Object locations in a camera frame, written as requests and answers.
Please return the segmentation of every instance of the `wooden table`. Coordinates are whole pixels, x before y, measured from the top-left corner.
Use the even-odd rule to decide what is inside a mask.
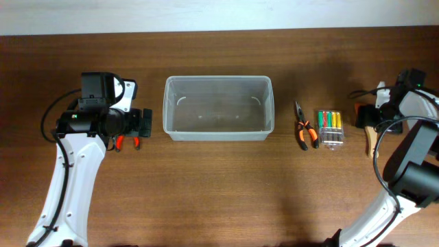
[[[439,27],[0,37],[0,246],[23,246],[35,226],[56,157],[55,145],[41,137],[40,118],[57,96],[80,87],[83,71],[135,79],[133,106],[154,111],[142,149],[127,143],[101,164],[90,246],[321,242],[352,223],[380,190],[366,135],[352,127],[347,93],[393,84],[411,67],[426,71],[427,86],[437,89],[438,41]],[[270,77],[274,132],[262,142],[172,141],[162,125],[171,75]],[[317,109],[341,110],[346,145],[301,151],[295,99],[312,120]],[[54,108],[47,129],[68,103]],[[386,137],[381,168],[402,137]],[[438,220],[439,206],[431,205],[385,240],[435,246]]]

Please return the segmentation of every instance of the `beige handle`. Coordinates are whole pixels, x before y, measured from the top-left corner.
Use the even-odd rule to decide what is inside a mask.
[[[373,158],[373,152],[375,151],[375,145],[377,144],[378,133],[371,126],[364,127],[364,130],[366,131],[366,135],[368,136],[368,142],[369,142],[368,156],[369,158]]]

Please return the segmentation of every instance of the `screwdriver set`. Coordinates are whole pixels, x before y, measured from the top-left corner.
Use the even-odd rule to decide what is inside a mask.
[[[336,110],[318,111],[319,140],[323,145],[333,146],[343,144],[344,131],[342,114]]]

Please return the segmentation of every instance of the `orange and black pliers handle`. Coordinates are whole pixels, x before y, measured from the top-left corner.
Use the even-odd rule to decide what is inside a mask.
[[[297,125],[297,130],[299,131],[299,145],[303,150],[308,150],[307,144],[305,144],[305,139],[303,138],[303,127],[305,127],[309,134],[311,135],[313,139],[313,147],[318,148],[318,136],[316,131],[313,129],[309,121],[306,121],[305,123],[299,121]]]
[[[124,138],[125,137],[123,135],[120,135],[120,136],[117,137],[117,139],[116,139],[116,152],[120,152],[121,151],[122,142],[123,142]],[[134,137],[134,148],[136,148],[136,150],[140,149],[140,140],[139,140],[138,137]]]

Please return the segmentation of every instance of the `plastic container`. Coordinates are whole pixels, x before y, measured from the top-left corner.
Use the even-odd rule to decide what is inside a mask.
[[[274,129],[266,76],[171,76],[163,130],[174,141],[263,141]]]
[[[319,110],[317,116],[320,143],[332,150],[337,146],[343,145],[342,113],[338,110]]]

